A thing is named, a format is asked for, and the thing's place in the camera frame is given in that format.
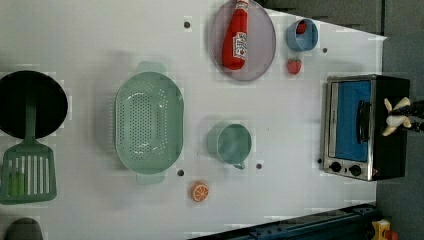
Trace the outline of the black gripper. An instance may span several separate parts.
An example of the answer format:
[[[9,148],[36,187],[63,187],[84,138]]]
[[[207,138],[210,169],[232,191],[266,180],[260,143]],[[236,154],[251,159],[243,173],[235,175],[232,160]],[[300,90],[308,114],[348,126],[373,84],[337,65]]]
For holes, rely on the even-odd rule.
[[[409,106],[403,108],[403,114],[406,116],[406,122],[404,123],[404,127],[415,131],[415,132],[423,132],[424,131],[424,122],[411,122],[409,117],[415,117],[418,119],[424,119],[424,101],[414,102]]]

